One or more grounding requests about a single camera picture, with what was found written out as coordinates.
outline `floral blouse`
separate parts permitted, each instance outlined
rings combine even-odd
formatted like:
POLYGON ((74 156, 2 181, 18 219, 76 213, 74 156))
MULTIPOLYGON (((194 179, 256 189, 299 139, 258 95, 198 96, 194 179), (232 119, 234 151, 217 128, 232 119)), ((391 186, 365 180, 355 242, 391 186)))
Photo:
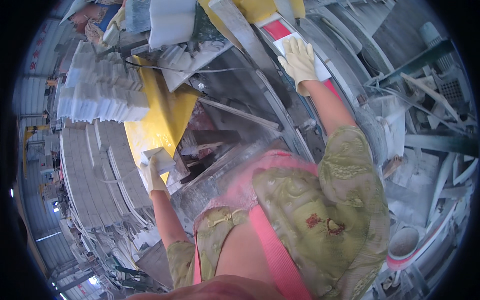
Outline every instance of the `floral blouse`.
MULTIPOLYGON (((390 225, 362 131, 343 126, 329 137, 318 177, 303 169, 270 168, 253 177, 253 187, 313 297, 360 299, 386 258, 390 225)), ((215 276, 226 236, 247 217, 229 207, 206 213, 197 232, 202 281, 215 276), (227 215, 227 222, 216 222, 227 215)), ((192 285, 194 254, 190 242, 168 247, 174 288, 192 285)))

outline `yellow work glove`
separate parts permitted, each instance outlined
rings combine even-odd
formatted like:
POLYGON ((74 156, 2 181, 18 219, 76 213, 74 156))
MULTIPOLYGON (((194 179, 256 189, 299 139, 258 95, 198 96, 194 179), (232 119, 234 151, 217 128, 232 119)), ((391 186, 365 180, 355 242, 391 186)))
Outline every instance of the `yellow work glove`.
POLYGON ((150 199, 152 198, 152 191, 166 191, 167 186, 163 182, 162 178, 158 175, 156 170, 157 157, 152 156, 148 161, 148 166, 140 164, 140 170, 147 182, 147 191, 150 199))
POLYGON ((125 20, 125 7, 120 7, 119 11, 113 16, 113 18, 108 23, 107 30, 109 30, 113 24, 117 25, 117 28, 120 30, 120 22, 123 20, 125 20))
POLYGON ((304 80, 318 80, 313 65, 315 54, 312 45, 308 44, 305 47, 301 38, 296 39, 292 36, 290 40, 286 38, 283 40, 283 48, 287 59, 279 56, 278 61, 287 71, 287 74, 295 80, 297 92, 302 96, 310 96, 307 89, 303 85, 299 86, 299 83, 304 80))

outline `metal roof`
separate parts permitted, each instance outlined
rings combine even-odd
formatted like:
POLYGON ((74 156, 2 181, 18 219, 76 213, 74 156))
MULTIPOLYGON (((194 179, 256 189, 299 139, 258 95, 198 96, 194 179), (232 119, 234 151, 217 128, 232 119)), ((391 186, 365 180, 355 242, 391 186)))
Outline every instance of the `metal roof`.
MULTIPOLYGON (((20 187, 23 191, 22 202, 28 219, 27 225, 34 240, 60 231, 58 224, 60 213, 54 213, 50 204, 42 200, 38 187, 41 183, 47 183, 47 178, 40 174, 39 162, 37 160, 29 162, 27 179, 22 176, 20 187)), ((36 246, 50 271, 75 259, 62 233, 36 242, 36 246)))
MULTIPOLYGON (((13 93, 13 111, 19 120, 19 161, 22 163, 23 134, 25 126, 45 124, 45 119, 39 114, 47 109, 52 96, 45 96, 46 80, 55 73, 60 59, 55 51, 57 44, 64 44, 77 33, 73 24, 59 25, 61 18, 67 12, 72 0, 60 0, 51 14, 41 24, 28 49, 13 93)), ((52 207, 42 201, 39 184, 46 183, 47 178, 40 174, 38 158, 44 154, 40 142, 50 132, 38 131, 28 141, 31 143, 27 152, 27 179, 19 172, 22 202, 33 239, 38 240, 60 231, 59 213, 54 213, 52 207)), ((61 264, 74 259, 63 234, 57 234, 36 242, 49 271, 61 264)))
MULTIPOLYGON (((61 17, 67 12, 72 0, 59 1, 51 16, 40 26, 26 53, 23 73, 19 75, 13 94, 13 110, 19 117, 19 148, 22 149, 23 130, 25 126, 45 124, 45 119, 32 117, 47 109, 48 96, 45 96, 46 80, 58 64, 59 54, 55 52, 57 44, 64 44, 77 35, 73 24, 59 25, 61 17)), ((39 131, 29 142, 43 141, 47 131, 39 131)), ((29 151, 27 160, 38 159, 36 151, 29 151)))

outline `wooden board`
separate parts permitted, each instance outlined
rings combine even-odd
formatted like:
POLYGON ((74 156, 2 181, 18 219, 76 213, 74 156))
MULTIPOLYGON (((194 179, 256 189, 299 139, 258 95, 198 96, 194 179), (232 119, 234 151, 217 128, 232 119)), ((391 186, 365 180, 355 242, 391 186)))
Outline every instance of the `wooden board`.
POLYGON ((173 279, 168 267, 167 250, 162 240, 148 249, 135 264, 154 280, 168 288, 173 288, 173 279))

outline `worker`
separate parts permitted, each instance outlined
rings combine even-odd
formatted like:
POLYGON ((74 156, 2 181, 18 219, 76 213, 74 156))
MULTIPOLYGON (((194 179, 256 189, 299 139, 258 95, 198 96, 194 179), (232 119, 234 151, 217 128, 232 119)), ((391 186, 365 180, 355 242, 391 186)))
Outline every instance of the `worker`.
POLYGON ((174 290, 131 299, 360 299, 387 254, 390 219, 365 135, 292 37, 281 65, 328 135, 319 165, 271 150, 243 168, 193 224, 190 242, 158 176, 142 165, 174 290))
POLYGON ((113 25, 120 28, 125 20, 126 0, 75 0, 67 14, 60 21, 73 21, 75 25, 84 25, 87 39, 95 44, 103 44, 103 34, 113 25))

